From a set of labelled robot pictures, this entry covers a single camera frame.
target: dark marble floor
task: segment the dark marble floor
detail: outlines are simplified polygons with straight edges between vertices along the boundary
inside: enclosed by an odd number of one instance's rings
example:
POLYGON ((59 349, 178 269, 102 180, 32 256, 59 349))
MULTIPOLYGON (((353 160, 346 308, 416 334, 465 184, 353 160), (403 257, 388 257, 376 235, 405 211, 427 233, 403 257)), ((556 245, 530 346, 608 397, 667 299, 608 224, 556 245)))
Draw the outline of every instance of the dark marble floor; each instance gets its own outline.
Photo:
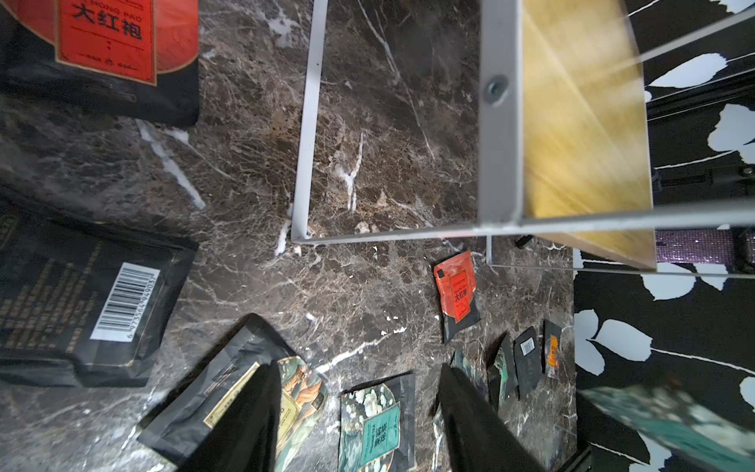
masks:
MULTIPOLYGON (((453 349, 482 366, 494 339, 547 317, 566 327, 561 375, 505 420, 547 468, 575 451, 570 272, 493 270, 482 239, 286 242, 311 7, 201 0, 202 114, 187 130, 0 95, 3 182, 101 221, 201 242, 147 387, 0 387, 0 469, 173 470, 136 442, 137 425, 249 312, 321 366, 333 392, 414 370, 418 470, 433 462, 431 409, 453 349), (163 151, 188 183, 164 169, 163 151), (482 321, 444 346, 432 267, 466 249, 482 321)), ((478 22, 475 2, 331 0, 313 175, 317 233, 474 218, 478 22), (349 188, 344 175, 352 174, 349 188)), ((517 253, 499 239, 496 249, 506 261, 568 263, 569 250, 548 243, 517 253)), ((336 399, 290 470, 335 470, 336 399)), ((443 448, 439 460, 446 470, 443 448)))

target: screw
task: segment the screw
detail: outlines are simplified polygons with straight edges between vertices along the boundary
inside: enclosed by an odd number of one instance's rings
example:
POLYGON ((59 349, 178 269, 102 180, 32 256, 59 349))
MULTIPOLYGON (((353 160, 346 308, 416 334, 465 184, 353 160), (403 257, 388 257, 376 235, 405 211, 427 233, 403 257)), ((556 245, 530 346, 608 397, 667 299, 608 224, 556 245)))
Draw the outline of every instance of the screw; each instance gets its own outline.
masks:
POLYGON ((485 92, 483 93, 483 97, 485 98, 486 102, 490 103, 493 106, 497 106, 502 101, 504 101, 508 89, 509 79, 507 79, 506 76, 497 75, 488 81, 488 84, 485 87, 485 92))

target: red label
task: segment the red label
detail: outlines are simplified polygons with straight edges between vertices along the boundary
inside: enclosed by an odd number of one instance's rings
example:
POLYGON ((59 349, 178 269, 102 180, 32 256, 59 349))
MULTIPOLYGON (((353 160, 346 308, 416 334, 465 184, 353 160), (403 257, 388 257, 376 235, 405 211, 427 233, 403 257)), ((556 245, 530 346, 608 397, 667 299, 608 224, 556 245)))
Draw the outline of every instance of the red label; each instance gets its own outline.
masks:
POLYGON ((469 284, 464 270, 451 278, 451 293, 454 296, 454 318, 460 322, 470 312, 469 284))
POLYGON ((57 0, 57 60, 156 84, 153 0, 57 0))

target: barcode label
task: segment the barcode label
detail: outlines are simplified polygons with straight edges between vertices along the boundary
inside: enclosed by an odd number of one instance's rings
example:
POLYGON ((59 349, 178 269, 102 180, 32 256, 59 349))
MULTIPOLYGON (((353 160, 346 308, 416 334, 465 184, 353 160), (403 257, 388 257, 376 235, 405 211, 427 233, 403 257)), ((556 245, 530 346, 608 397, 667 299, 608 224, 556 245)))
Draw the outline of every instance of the barcode label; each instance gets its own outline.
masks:
POLYGON ((130 343, 160 271, 124 262, 89 339, 130 343))
POLYGON ((534 348, 535 348, 535 342, 532 340, 532 338, 530 338, 527 341, 524 341, 522 343, 522 354, 524 354, 526 356, 534 348))

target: yellow wooden board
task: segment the yellow wooden board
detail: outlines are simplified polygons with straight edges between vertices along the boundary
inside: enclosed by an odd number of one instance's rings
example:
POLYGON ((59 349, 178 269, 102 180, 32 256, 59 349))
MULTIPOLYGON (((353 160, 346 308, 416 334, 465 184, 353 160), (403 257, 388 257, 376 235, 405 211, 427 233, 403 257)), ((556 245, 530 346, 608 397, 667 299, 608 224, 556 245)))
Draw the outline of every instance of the yellow wooden board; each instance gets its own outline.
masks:
MULTIPOLYGON (((643 71, 621 0, 524 0, 525 213, 652 209, 643 71)), ((540 235, 655 268, 653 230, 540 235)))

